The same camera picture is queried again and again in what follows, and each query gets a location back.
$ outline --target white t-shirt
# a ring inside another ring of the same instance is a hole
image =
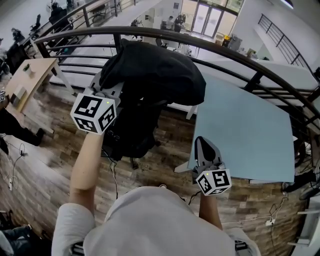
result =
[[[85,207],[60,207],[52,256],[67,256],[83,242],[86,256],[234,256],[235,243],[223,231],[195,216],[168,189],[139,187],[121,196],[95,227]]]

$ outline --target floor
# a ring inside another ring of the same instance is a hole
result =
[[[8,179],[0,178],[1,210],[13,210],[17,225],[30,223],[40,234],[45,230],[52,236],[58,208],[68,201],[68,191],[72,166],[76,161],[85,138],[83,131],[77,130],[70,117],[74,98],[68,96],[63,87],[47,85],[45,91],[36,93],[32,106],[37,117],[54,129],[47,134],[40,147],[24,143],[26,156],[15,165],[13,191],[8,188]],[[124,157],[116,166],[119,194],[123,195],[136,186],[157,186],[167,184],[168,189],[185,198],[187,202],[199,188],[192,185],[191,174],[174,173],[173,169],[187,161],[192,145],[195,119],[185,119],[186,114],[172,109],[163,110],[159,118],[159,128],[155,136],[161,146],[151,149],[145,157],[138,159],[138,169],[132,170],[129,159]],[[32,131],[38,128],[27,118],[21,122]],[[9,158],[0,152],[0,172],[3,178],[12,175],[13,163],[19,157],[21,141],[12,137],[4,138],[9,145]],[[109,161],[102,159],[98,187],[95,194],[95,219],[97,225],[103,223],[105,215],[115,201],[115,184],[109,169]],[[232,188],[219,195],[218,210],[223,227],[241,227],[254,240],[263,256],[287,256],[292,247],[287,242],[294,241],[304,217],[297,212],[305,208],[305,201],[299,201],[299,191],[291,193],[277,215],[273,230],[265,227],[273,204],[279,206],[283,198],[281,183],[249,184],[246,179],[232,179]],[[197,215],[200,197],[191,202]]]

